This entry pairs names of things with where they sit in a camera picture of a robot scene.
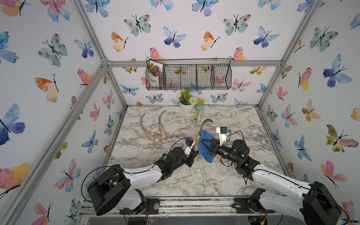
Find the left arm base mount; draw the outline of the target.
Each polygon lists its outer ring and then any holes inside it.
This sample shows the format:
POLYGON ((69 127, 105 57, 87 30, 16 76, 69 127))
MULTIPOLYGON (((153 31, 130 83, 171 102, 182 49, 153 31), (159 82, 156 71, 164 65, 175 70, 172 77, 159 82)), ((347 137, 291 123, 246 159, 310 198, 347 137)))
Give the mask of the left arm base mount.
POLYGON ((160 199, 146 198, 140 189, 125 194, 119 201, 121 215, 158 214, 160 199))

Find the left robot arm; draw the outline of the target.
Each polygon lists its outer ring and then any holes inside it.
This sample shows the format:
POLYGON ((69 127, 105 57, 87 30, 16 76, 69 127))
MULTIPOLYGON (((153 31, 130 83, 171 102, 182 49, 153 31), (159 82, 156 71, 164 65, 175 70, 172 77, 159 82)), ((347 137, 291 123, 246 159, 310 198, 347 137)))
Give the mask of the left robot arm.
POLYGON ((198 154, 194 147, 175 147, 150 166, 136 169, 122 168, 119 164, 109 166, 86 188, 96 215, 105 215, 115 207, 132 214, 143 212, 147 199, 140 187, 168 179, 183 165, 192 167, 198 154))

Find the blue microfiber rag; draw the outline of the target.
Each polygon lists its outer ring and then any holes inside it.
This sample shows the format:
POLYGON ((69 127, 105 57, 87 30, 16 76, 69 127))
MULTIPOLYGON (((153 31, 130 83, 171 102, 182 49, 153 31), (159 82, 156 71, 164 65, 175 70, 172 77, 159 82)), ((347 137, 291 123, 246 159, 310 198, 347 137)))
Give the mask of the blue microfiber rag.
MULTIPOLYGON (((214 136, 208 132, 206 132, 205 130, 202 130, 202 135, 201 138, 203 139, 215 139, 214 136)), ((211 145, 203 145, 201 142, 199 142, 199 151, 201 152, 202 149, 207 149, 209 151, 209 149, 211 148, 211 145)), ((203 157, 205 159, 206 162, 208 163, 212 163, 214 160, 214 157, 203 157)))

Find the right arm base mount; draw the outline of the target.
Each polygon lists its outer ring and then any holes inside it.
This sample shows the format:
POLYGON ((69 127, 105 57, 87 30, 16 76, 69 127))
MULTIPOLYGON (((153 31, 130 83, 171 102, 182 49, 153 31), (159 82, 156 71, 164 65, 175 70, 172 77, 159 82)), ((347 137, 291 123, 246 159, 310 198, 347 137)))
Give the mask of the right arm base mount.
POLYGON ((264 188, 257 188, 250 196, 232 197, 233 203, 231 204, 231 207, 236 210, 237 214, 275 213, 274 210, 265 209, 260 204, 260 196, 265 191, 264 188))

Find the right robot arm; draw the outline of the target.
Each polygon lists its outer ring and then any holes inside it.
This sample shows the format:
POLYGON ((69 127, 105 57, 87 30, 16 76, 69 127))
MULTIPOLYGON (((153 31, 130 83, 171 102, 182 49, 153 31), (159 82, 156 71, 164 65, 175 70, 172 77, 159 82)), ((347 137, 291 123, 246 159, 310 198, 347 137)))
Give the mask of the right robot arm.
POLYGON ((244 180, 266 185, 279 194, 258 188, 249 198, 252 211, 277 211, 297 218, 307 225, 336 225, 345 214, 349 214, 320 182, 307 183, 276 172, 249 156, 250 149, 244 140, 235 140, 231 147, 218 139, 201 139, 201 145, 210 156, 231 161, 244 180))

